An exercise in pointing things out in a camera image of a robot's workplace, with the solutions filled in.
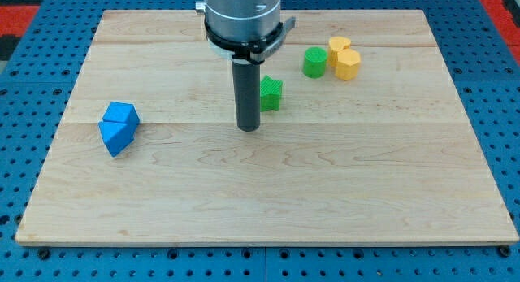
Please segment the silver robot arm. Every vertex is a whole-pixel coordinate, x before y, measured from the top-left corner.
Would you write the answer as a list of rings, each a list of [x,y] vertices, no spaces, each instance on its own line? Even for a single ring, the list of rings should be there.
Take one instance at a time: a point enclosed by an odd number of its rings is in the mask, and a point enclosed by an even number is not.
[[[280,23],[281,0],[201,0],[195,3],[206,26],[228,41],[257,41]]]

